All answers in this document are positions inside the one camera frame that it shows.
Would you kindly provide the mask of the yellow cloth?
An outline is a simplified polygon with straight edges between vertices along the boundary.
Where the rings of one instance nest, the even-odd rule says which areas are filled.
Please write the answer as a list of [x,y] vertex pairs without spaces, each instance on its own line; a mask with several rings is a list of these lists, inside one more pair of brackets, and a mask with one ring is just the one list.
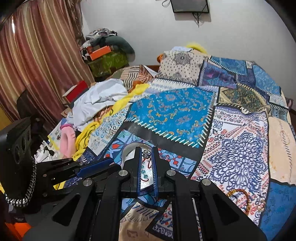
[[122,110],[126,105],[129,103],[129,101],[135,96],[142,94],[147,88],[149,87],[148,83],[143,84],[137,84],[135,88],[132,90],[131,93],[123,97],[122,99],[118,100],[112,108],[106,112],[102,118],[99,121],[93,121],[90,124],[88,124],[81,134],[76,138],[75,141],[75,147],[76,147],[76,153],[72,155],[72,158],[74,161],[77,161],[78,158],[84,153],[90,139],[90,135],[92,132],[96,130],[99,126],[103,124],[103,122],[110,116],[115,115],[120,110]]

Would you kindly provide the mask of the striped red curtain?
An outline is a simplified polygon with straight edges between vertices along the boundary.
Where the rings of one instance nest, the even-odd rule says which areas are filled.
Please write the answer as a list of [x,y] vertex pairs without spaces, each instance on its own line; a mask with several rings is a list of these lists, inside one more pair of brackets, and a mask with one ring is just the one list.
[[16,101],[23,91],[48,128],[64,109],[63,94],[83,80],[94,79],[80,47],[79,1],[22,1],[1,25],[1,108],[20,118]]

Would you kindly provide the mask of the pink plush slipper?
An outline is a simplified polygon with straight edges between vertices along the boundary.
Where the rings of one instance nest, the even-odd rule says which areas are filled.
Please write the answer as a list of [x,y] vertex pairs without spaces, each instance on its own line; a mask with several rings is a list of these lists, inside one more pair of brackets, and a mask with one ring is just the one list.
[[67,158],[72,157],[76,152],[76,135],[71,124],[61,126],[60,152]]

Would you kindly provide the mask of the green patterned box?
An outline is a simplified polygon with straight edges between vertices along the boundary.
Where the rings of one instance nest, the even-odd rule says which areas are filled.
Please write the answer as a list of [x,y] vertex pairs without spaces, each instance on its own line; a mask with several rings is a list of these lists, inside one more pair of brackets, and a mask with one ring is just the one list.
[[98,78],[112,75],[116,70],[128,66],[128,59],[124,52],[112,51],[87,64],[93,76]]

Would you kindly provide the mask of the wall mounted black television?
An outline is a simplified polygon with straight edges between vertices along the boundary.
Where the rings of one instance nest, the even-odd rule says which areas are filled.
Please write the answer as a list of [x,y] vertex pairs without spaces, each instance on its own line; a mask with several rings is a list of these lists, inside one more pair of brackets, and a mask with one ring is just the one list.
[[209,13],[207,0],[171,0],[174,13]]

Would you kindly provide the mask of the patchwork patterned bedspread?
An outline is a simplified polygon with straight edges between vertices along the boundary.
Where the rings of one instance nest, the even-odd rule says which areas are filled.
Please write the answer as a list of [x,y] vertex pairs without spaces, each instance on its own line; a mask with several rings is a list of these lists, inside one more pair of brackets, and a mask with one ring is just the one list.
[[[209,179],[266,235],[295,240],[295,130],[281,88],[255,62],[165,51],[149,87],[91,133],[78,162],[140,142],[193,181]],[[120,240],[172,240],[171,201],[122,201]]]

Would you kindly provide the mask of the orange box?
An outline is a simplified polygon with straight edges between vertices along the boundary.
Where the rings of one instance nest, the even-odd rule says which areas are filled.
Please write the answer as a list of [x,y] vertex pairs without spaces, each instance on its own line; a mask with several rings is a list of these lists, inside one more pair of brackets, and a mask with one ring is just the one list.
[[111,48],[109,46],[104,46],[98,50],[93,51],[92,53],[89,54],[91,60],[95,60],[97,58],[102,57],[105,54],[108,54],[111,52]]

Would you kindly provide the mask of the yellow pillow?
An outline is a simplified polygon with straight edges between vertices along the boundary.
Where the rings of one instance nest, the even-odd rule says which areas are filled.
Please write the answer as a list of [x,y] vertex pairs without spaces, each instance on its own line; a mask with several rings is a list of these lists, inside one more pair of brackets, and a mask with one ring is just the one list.
[[186,45],[186,47],[187,47],[187,48],[192,48],[192,49],[194,49],[194,50],[197,50],[197,51],[199,51],[199,52],[201,52],[201,53],[203,53],[203,54],[208,54],[208,53],[207,53],[207,50],[206,50],[204,47],[202,47],[200,44],[195,43],[195,42],[188,43],[188,44]]

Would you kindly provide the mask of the white crumpled cloth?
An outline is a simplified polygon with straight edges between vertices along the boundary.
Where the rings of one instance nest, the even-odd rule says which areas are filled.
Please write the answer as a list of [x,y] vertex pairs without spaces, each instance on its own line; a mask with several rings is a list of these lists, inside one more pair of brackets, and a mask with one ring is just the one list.
[[128,91],[120,79],[111,78],[96,83],[74,102],[72,110],[67,115],[67,123],[81,130],[99,111],[114,105],[127,95]]

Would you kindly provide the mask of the pile of dark clothes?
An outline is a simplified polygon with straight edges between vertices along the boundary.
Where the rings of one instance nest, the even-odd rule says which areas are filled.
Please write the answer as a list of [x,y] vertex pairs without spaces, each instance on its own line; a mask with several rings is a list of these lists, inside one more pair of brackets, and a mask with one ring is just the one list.
[[109,46],[111,50],[124,52],[129,62],[135,60],[135,51],[133,47],[123,37],[120,37],[116,31],[107,28],[97,29],[89,33],[85,39],[86,41],[80,47],[82,56],[85,56],[83,50],[86,52],[88,47],[95,48],[96,46],[99,46],[102,48]]

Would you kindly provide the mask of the red and white box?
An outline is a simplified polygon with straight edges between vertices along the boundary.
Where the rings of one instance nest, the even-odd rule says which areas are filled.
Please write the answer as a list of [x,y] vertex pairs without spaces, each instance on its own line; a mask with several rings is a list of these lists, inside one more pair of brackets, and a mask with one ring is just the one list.
[[88,90],[88,85],[84,80],[79,81],[76,85],[72,86],[69,90],[67,90],[63,95],[63,99],[68,103],[72,103],[78,97],[80,97],[83,93]]

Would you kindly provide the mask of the striped brown cushion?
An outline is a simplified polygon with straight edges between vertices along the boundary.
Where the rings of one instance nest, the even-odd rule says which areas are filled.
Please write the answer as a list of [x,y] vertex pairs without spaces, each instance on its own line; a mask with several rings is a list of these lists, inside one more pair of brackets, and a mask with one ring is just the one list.
[[120,79],[123,86],[130,93],[138,84],[149,83],[157,75],[157,72],[145,65],[136,65],[121,68],[115,71],[110,78]]

